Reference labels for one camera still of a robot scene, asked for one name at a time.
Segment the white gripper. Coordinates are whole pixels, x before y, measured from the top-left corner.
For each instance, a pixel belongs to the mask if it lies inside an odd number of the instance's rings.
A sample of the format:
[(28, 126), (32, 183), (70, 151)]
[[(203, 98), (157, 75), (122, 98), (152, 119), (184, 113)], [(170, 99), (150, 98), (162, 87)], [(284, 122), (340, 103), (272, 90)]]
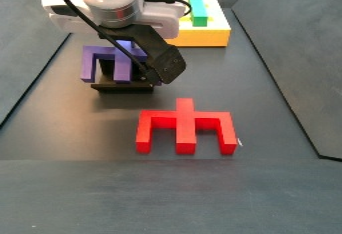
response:
[[(104, 28), (124, 28), (132, 24), (149, 25), (164, 39), (178, 34), (178, 19), (185, 7), (164, 0), (70, 0), (89, 20)], [(64, 0), (41, 0), (54, 25), (68, 33), (92, 33), (85, 22), (66, 6)]]

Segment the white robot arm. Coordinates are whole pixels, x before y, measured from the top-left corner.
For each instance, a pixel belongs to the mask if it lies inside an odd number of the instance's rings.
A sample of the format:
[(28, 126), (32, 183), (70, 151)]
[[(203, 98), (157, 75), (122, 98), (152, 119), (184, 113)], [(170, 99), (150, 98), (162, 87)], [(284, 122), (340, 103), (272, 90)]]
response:
[[(178, 34), (178, 19), (189, 9), (176, 0), (69, 0), (86, 18), (104, 28), (150, 25), (164, 39)], [(65, 32), (93, 33), (64, 0), (41, 0), (52, 23)]]

